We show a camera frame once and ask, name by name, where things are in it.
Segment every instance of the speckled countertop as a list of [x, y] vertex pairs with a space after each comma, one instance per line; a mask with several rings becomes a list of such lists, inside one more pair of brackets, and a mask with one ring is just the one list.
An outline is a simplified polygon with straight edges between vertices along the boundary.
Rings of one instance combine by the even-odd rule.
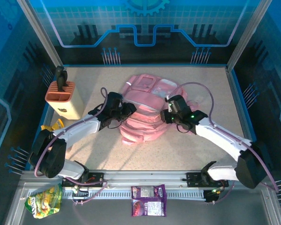
[[[132, 75], [150, 73], [170, 78], [178, 83], [200, 82], [214, 95], [215, 107], [212, 119], [224, 128], [243, 136], [238, 114], [224, 68], [207, 67], [101, 67], [68, 68], [68, 80], [76, 83], [85, 104], [84, 115], [103, 102], [100, 88], [119, 91]], [[200, 110], [209, 113], [211, 99], [200, 86], [186, 86], [189, 99], [197, 100]], [[59, 116], [54, 113], [52, 122]], [[64, 121], [65, 126], [73, 120]], [[230, 156], [196, 135], [181, 134], [175, 129], [167, 131], [159, 139], [123, 145], [117, 129], [104, 129], [89, 135], [67, 151], [66, 158], [77, 160], [89, 169], [106, 170], [200, 170], [213, 160], [230, 159]]]

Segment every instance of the gear graphic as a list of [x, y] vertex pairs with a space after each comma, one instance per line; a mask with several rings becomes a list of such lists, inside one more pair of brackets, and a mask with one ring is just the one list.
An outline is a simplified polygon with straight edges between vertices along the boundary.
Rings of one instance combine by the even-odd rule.
[[164, 5], [169, 2], [170, 0], [123, 0], [126, 9], [129, 9], [131, 13], [136, 13], [138, 16], [159, 13], [159, 10], [164, 9]]
[[9, 23], [12, 22], [18, 14], [17, 1], [0, 0], [0, 13]]

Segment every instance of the pink backpack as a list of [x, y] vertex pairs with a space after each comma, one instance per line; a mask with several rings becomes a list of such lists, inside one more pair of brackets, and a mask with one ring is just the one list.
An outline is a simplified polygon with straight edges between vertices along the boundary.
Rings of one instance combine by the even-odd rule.
[[[149, 74], [132, 76], [121, 90], [124, 102], [133, 103], [136, 112], [119, 127], [124, 144], [142, 143], [157, 139], [170, 127], [162, 122], [161, 110], [168, 105], [164, 98], [179, 84]], [[187, 93], [180, 88], [177, 95], [187, 101]]]

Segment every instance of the yellow snack bag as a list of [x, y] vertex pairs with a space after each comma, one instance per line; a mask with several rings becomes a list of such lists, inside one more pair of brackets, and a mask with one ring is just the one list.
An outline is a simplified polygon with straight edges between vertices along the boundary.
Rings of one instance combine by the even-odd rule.
[[42, 193], [29, 196], [25, 207], [33, 214], [34, 218], [41, 219], [60, 210], [62, 196], [61, 184], [58, 184]]

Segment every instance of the purple snack bag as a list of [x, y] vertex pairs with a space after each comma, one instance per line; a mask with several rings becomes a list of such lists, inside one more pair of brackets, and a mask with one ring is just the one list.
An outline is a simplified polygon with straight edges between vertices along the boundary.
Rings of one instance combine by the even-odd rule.
[[166, 216], [165, 186], [133, 186], [132, 216]]

